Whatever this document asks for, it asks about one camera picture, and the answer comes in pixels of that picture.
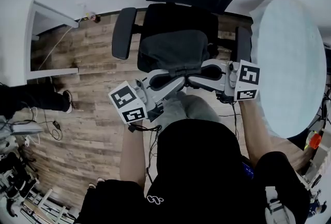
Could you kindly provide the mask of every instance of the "gray shorts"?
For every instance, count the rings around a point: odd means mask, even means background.
[[[184,92],[165,100],[163,110],[164,113],[156,119],[156,124],[162,126],[161,131],[173,122],[188,118],[220,122],[219,116],[204,99]]]

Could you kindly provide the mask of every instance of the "chair seat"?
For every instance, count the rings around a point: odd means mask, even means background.
[[[140,43],[149,36],[183,30],[202,31],[208,43],[216,43],[218,37],[218,18],[208,11],[176,4],[149,5],[142,27]],[[138,68],[144,72],[152,70],[151,58],[138,54]]]

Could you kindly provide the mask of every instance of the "round table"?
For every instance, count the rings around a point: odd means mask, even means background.
[[[261,114],[271,135],[293,137],[309,126],[323,98],[322,37],[295,0],[265,0],[251,16],[251,59],[261,68]]]

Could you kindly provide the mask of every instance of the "orange object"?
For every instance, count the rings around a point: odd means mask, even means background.
[[[319,147],[321,140],[322,137],[319,134],[314,134],[309,142],[309,146],[316,150]]]

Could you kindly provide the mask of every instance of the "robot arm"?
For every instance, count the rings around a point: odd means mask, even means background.
[[[223,103],[255,99],[259,75],[259,67],[247,61],[223,63],[209,59],[202,63],[200,74],[172,78],[167,70],[153,70],[143,80],[122,83],[109,97],[124,123],[146,118],[153,121],[163,113],[163,100],[184,86],[215,91]]]

